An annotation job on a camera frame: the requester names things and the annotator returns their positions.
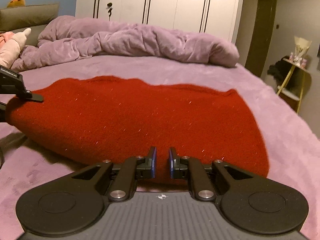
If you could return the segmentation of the red knit cardigan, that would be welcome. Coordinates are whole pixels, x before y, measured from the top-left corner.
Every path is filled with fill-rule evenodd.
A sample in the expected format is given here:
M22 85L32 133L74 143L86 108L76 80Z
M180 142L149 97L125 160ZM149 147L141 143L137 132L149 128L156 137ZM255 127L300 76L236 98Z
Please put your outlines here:
M257 122L236 90L150 85L101 76L61 79L38 93L42 102L12 98L8 124L57 154L91 165L121 163L157 148L155 182L170 184L169 148L209 164L216 159L266 177L268 155Z

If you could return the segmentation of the black clothes pile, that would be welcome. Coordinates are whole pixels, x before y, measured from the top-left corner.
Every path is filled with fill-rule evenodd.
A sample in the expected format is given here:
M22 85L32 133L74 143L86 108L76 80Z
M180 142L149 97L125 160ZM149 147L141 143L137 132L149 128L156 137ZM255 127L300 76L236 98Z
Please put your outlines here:
M285 61L285 58L282 58L280 61L277 61L275 64L269 66L267 75L272 76L276 83L280 84L285 80L290 68L291 64Z

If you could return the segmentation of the pink plush toy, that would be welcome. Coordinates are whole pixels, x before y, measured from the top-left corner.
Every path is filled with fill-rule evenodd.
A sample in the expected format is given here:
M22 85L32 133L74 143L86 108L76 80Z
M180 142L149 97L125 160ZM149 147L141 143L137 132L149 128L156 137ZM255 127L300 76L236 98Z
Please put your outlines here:
M31 28L24 31L13 33L7 31L1 33L1 65L11 68L13 62L18 58L21 50L26 44L27 38L31 33Z

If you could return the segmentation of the olive green headboard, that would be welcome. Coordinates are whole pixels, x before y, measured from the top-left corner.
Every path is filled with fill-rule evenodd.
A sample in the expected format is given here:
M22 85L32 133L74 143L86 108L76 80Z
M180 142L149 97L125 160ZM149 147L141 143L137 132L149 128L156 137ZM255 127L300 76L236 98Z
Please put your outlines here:
M1 33L31 28L26 45L36 46L38 36L59 13L59 3L26 5L1 9Z

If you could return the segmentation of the purple crumpled duvet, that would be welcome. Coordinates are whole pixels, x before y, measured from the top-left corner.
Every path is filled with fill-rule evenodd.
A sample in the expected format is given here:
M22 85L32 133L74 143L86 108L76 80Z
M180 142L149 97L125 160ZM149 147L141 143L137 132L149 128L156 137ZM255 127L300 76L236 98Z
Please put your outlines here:
M239 60L232 42L206 33L59 16L39 34L36 46L22 49L11 68L22 72L97 55L155 56L224 67L234 67Z

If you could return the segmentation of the yellow plush toy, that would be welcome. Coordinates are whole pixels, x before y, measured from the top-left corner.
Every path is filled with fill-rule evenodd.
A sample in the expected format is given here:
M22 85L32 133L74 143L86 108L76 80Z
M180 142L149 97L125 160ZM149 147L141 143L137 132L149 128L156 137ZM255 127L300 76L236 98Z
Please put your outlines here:
M11 0L7 4L7 8L22 7L22 6L25 6L25 0Z

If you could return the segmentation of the purple bed sheet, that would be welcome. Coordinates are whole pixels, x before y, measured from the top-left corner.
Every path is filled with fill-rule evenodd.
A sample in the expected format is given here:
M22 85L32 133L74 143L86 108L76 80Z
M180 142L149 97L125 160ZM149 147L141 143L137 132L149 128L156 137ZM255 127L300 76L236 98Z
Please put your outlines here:
M154 85L192 83L220 91L236 89L251 109L265 141L268 177L300 191L309 203L302 233L319 239L319 139L274 90L243 66L224 68L180 63L157 57L95 56L23 72L30 90L47 87L59 79L90 79L114 75L138 78ZM9 124L1 124L1 239L16 239L22 228L15 205L28 189L59 178L77 168L35 144Z

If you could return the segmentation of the yellow-legged side table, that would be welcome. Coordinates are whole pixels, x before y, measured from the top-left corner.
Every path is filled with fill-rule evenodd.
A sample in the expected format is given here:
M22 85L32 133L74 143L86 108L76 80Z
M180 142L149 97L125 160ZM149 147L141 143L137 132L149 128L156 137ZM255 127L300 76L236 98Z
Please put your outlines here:
M285 61L291 64L289 73L285 77L283 83L277 86L277 95L283 99L288 99L289 106L295 110L297 114L300 112L302 99L305 91L306 76L308 71L300 68L290 61L289 57L283 57Z

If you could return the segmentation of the dark wooden door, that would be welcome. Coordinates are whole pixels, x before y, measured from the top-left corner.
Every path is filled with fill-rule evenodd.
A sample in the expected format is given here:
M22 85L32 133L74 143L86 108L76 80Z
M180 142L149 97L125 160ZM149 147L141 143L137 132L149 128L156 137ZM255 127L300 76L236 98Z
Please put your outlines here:
M245 68L253 75L261 77L273 33L277 0L258 0Z

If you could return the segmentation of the wrapped flower bouquet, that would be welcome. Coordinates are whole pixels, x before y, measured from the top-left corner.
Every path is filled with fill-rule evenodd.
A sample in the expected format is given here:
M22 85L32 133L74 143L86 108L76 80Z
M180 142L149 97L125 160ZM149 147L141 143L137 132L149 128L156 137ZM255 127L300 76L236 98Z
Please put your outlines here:
M302 37L294 37L295 49L294 52L290 54L290 61L300 68L305 68L307 59L305 55L307 54L312 41L306 40Z

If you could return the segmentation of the white wardrobe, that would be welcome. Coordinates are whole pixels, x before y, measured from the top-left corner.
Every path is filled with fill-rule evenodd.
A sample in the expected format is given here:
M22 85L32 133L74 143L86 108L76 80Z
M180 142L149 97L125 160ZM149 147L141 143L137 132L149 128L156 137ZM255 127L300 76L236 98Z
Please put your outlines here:
M142 23L230 42L238 34L243 0L76 0L76 17Z

